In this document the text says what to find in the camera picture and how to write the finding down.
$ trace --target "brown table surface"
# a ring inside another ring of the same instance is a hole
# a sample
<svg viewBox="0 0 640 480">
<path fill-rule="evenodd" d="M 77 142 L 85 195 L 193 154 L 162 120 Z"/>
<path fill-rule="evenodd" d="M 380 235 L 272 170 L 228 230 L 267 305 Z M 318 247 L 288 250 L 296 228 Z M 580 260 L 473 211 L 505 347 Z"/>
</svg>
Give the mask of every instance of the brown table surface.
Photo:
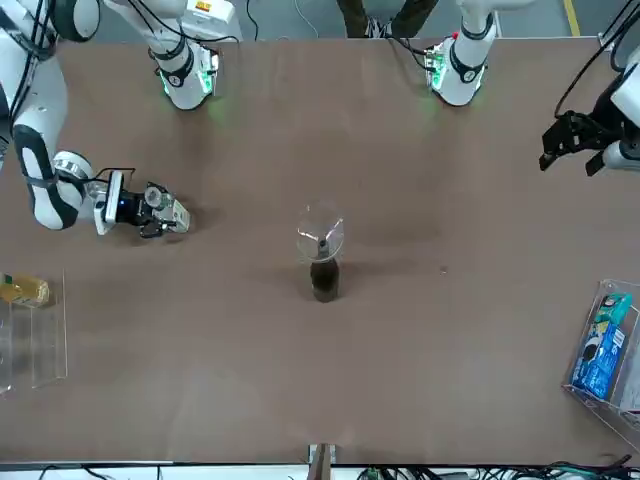
<svg viewBox="0 0 640 480">
<path fill-rule="evenodd" d="M 224 47 L 195 112 L 142 46 L 68 46 L 60 148 L 187 199 L 193 232 L 49 232 L 17 162 L 7 271 L 66 268 L 69 377 L 0 406 L 2 460 L 599 463 L 629 450 L 560 388 L 598 280 L 640 277 L 640 180 L 538 170 L 591 40 L 499 41 L 468 108 L 386 42 Z M 590 109 L 602 59 L 568 106 Z M 297 215 L 345 215 L 343 295 L 319 304 Z"/>
</svg>

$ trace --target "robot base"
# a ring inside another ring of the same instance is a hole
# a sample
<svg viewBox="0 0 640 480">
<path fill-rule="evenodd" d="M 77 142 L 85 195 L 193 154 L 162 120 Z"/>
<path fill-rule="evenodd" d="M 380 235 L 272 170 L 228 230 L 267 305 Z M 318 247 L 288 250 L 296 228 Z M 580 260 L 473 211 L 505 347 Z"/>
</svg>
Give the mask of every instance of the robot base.
<svg viewBox="0 0 640 480">
<path fill-rule="evenodd" d="M 486 66 L 475 78 L 468 83 L 460 79 L 460 75 L 451 65 L 450 50 L 454 39 L 447 38 L 440 45 L 427 51 L 425 67 L 427 70 L 427 84 L 443 101 L 454 107 L 467 105 L 482 84 L 482 77 Z"/>
<path fill-rule="evenodd" d="M 184 85 L 176 88 L 160 71 L 164 93 L 180 110 L 193 110 L 199 107 L 209 95 L 214 95 L 218 76 L 219 56 L 198 44 L 194 49 L 194 66 L 185 79 Z"/>
</svg>

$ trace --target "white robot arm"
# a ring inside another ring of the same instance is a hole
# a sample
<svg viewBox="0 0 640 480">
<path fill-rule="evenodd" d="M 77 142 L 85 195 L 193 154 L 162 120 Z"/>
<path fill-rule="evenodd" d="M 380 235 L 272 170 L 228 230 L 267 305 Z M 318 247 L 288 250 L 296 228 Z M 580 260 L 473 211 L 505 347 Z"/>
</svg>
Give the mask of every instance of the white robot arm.
<svg viewBox="0 0 640 480">
<path fill-rule="evenodd" d="M 427 80 L 446 103 L 466 105 L 480 88 L 487 55 L 496 38 L 495 10 L 525 7 L 535 0 L 456 0 L 462 10 L 460 33 L 427 53 Z"/>
<path fill-rule="evenodd" d="M 140 4 L 144 10 L 138 14 L 135 1 L 131 7 L 106 3 L 140 27 L 174 105 L 197 107 L 212 92 L 215 66 L 211 52 L 180 35 L 176 18 L 186 3 L 156 1 L 158 13 Z M 121 175 L 105 182 L 93 177 L 81 155 L 53 155 L 67 113 L 67 88 L 55 58 L 58 37 L 85 42 L 99 22 L 98 0 L 0 0 L 0 150 L 13 139 L 33 214 L 47 228 L 65 229 L 86 217 L 95 218 L 101 234 L 116 222 L 140 227 L 143 237 L 165 230 L 184 232 L 188 212 L 163 187 L 150 183 L 145 193 L 127 192 L 116 181 Z"/>
</svg>

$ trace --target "brown bottle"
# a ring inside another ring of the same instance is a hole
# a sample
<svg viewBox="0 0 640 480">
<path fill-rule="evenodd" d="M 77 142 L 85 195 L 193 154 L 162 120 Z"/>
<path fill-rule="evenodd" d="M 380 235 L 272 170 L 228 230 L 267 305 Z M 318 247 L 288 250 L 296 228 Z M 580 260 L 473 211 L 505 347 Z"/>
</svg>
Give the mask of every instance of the brown bottle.
<svg viewBox="0 0 640 480">
<path fill-rule="evenodd" d="M 318 242 L 318 259 L 322 259 L 329 254 L 329 246 L 326 240 Z M 338 285 L 340 279 L 340 267 L 335 258 L 327 261 L 313 262 L 311 264 L 311 285 L 313 296 L 322 303 L 331 302 L 338 296 Z"/>
</svg>

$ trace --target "juice bottle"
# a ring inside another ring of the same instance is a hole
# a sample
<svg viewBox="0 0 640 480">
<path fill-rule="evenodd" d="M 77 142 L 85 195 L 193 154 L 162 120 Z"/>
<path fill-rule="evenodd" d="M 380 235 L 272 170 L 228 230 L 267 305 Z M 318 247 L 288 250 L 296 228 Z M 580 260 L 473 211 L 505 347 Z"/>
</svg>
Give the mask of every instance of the juice bottle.
<svg viewBox="0 0 640 480">
<path fill-rule="evenodd" d="M 0 273 L 0 298 L 25 307 L 42 307 L 49 301 L 49 284 L 27 275 Z"/>
</svg>

